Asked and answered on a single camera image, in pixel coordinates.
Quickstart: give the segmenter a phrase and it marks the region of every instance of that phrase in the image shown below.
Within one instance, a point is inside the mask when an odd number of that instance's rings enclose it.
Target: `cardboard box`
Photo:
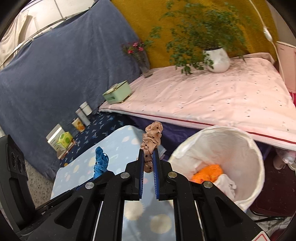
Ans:
[[[69,132],[62,133],[59,137],[58,142],[56,145],[61,149],[61,150],[66,150],[70,142],[72,141],[73,137]]]
[[[63,159],[68,153],[69,153],[69,151],[72,149],[72,147],[75,145],[75,140],[74,139],[72,139],[72,141],[71,141],[71,143],[69,144],[69,146],[68,146],[68,148],[67,148],[67,150],[58,150],[57,151],[57,158],[58,159]]]
[[[113,85],[107,90],[103,97],[109,104],[123,102],[127,97],[131,95],[132,91],[127,81],[123,81],[119,84]]]

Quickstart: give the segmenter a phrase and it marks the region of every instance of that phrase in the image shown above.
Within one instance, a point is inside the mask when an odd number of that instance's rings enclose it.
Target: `red cloth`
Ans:
[[[294,105],[296,106],[296,93],[290,92],[290,95],[292,96],[292,99],[294,100]]]
[[[276,230],[270,237],[270,241],[277,241],[279,236],[285,231],[285,229]]]

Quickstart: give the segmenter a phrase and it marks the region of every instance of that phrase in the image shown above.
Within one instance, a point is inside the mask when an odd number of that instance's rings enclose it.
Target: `bed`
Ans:
[[[153,120],[136,117],[136,116],[129,116],[130,119],[133,120],[135,126],[141,130],[145,130],[145,128],[150,125]],[[163,131],[161,137],[161,145],[166,149],[165,155],[163,160],[169,160],[170,156],[174,152],[174,150],[187,138],[192,136],[193,134],[200,131],[200,129],[188,128],[184,126],[177,126],[170,123],[162,122]],[[261,154],[263,160],[266,159],[269,152],[271,151],[272,146],[255,141]]]
[[[100,111],[118,112],[178,126],[213,125],[247,131],[254,140],[296,150],[296,109],[281,76],[266,58],[232,59],[221,74],[174,66],[154,70],[131,84],[123,103],[104,103]]]

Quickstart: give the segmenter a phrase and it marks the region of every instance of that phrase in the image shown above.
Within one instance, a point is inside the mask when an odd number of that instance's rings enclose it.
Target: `white towel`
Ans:
[[[234,181],[231,180],[226,174],[221,174],[217,181],[214,182],[231,201],[234,201],[235,189],[237,188]]]

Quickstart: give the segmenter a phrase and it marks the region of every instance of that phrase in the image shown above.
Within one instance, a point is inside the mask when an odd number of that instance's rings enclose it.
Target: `blue shoe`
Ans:
[[[109,163],[109,157],[106,153],[103,153],[103,149],[101,147],[96,148],[96,164],[94,166],[94,179],[102,175],[107,171]]]

